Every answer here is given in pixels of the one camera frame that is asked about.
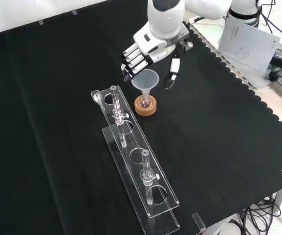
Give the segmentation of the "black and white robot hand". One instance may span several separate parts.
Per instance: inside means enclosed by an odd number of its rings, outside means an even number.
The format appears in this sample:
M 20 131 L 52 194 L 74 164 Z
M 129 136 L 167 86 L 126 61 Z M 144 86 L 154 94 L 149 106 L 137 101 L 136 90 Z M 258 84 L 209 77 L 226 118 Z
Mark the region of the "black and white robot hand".
M 168 75 L 165 77 L 165 88 L 170 89 L 179 76 L 180 55 L 193 48 L 190 39 L 190 24 L 183 21 L 179 34 L 173 39 L 159 39 L 150 32 L 150 25 L 146 23 L 134 36 L 134 44 L 127 48 L 121 58 L 121 70 L 124 80 L 130 82 L 136 75 L 148 66 L 158 63 L 171 56 Z

